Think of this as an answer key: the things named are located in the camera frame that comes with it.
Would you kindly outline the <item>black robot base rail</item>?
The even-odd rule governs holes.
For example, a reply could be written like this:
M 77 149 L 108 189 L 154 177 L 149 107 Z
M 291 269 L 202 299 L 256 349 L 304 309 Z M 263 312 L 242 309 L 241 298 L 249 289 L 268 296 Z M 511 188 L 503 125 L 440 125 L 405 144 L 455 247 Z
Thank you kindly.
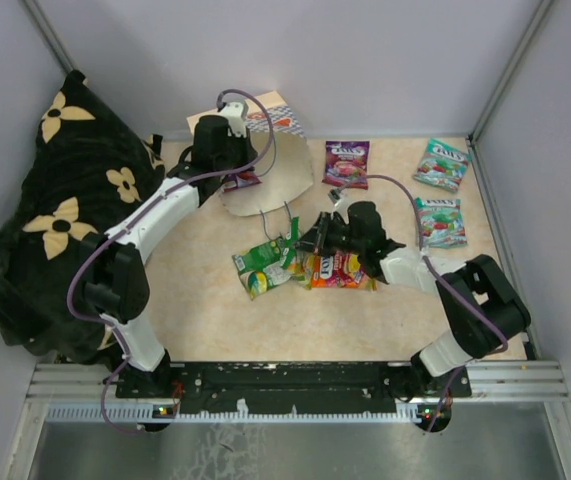
M 409 362 L 169 362 L 155 372 L 125 367 L 119 399 L 168 398 L 182 414 L 393 413 L 420 398 L 469 398 L 467 371 L 453 382 Z

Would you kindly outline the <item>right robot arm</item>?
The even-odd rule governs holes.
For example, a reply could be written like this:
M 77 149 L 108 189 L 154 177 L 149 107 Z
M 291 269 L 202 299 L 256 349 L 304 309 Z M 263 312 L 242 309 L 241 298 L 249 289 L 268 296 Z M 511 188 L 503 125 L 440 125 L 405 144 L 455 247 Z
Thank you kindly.
M 412 250 L 387 236 L 370 201 L 351 204 L 346 217 L 320 213 L 296 248 L 323 257 L 354 254 L 367 276 L 440 299 L 449 329 L 411 358 L 413 387 L 426 396 L 446 385 L 447 374 L 506 350 L 531 325 L 528 308 L 492 257 L 458 264 Z

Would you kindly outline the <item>teal mint cherry candy bag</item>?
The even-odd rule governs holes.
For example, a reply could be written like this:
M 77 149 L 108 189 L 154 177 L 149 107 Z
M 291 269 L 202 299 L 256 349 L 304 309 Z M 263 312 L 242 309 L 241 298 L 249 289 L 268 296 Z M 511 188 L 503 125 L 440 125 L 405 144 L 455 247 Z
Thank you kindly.
M 468 244 L 461 201 L 416 198 L 421 235 L 425 247 L 454 248 Z

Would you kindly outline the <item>orange Fox's candy bag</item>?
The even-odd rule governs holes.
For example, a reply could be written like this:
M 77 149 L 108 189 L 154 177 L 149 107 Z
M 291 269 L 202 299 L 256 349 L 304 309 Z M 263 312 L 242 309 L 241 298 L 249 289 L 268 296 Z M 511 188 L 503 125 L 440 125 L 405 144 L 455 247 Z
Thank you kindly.
M 358 257 L 352 253 L 331 256 L 309 255 L 303 263 L 311 289 L 341 288 L 375 291 L 376 281 L 365 274 Z

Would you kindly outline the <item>checkered paper bag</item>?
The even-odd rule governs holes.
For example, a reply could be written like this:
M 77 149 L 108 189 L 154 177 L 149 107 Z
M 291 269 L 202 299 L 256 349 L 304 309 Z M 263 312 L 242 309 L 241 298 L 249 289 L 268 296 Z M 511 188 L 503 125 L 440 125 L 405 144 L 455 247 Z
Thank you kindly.
M 247 137 L 229 135 L 228 122 L 217 111 L 224 103 L 245 102 Z M 311 188 L 314 183 L 312 155 L 306 134 L 287 102 L 276 91 L 253 97 L 237 90 L 225 92 L 217 105 L 208 111 L 187 118 L 192 144 L 179 164 L 188 175 L 215 172 L 215 177 L 255 168 L 261 183 L 256 186 L 224 193 L 221 188 L 209 190 L 219 198 L 225 209 L 239 217 L 268 213 L 285 207 Z M 214 157 L 230 141 L 250 143 L 257 158 L 236 169 L 213 171 Z

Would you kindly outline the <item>teal Fox's mint candy bag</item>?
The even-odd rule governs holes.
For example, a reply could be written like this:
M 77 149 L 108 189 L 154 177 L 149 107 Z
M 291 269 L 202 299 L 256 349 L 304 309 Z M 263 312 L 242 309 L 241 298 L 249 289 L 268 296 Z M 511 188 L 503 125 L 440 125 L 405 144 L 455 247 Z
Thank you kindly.
M 450 193 L 457 193 L 470 161 L 471 157 L 467 152 L 430 139 L 413 179 Z

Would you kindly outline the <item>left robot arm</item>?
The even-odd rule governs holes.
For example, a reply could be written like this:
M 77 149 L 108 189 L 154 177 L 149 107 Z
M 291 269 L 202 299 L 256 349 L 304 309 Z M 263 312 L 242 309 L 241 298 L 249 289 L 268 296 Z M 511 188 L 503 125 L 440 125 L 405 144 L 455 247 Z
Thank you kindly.
M 146 261 L 226 177 L 252 168 L 260 157 L 242 115 L 204 115 L 197 120 L 192 145 L 151 197 L 105 233 L 82 241 L 83 262 L 68 287 L 67 309 L 74 319 L 101 324 L 115 337 L 122 360 L 114 373 L 132 378 L 137 392 L 159 397 L 173 384 L 169 354 L 147 315 Z

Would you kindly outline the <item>green Fox's candy bag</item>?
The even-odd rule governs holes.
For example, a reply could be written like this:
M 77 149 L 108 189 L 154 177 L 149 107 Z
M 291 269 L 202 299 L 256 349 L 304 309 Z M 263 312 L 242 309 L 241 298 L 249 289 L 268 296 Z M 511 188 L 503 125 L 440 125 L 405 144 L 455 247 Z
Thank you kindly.
M 238 278 L 251 300 L 288 282 L 280 267 L 283 237 L 269 240 L 232 256 Z

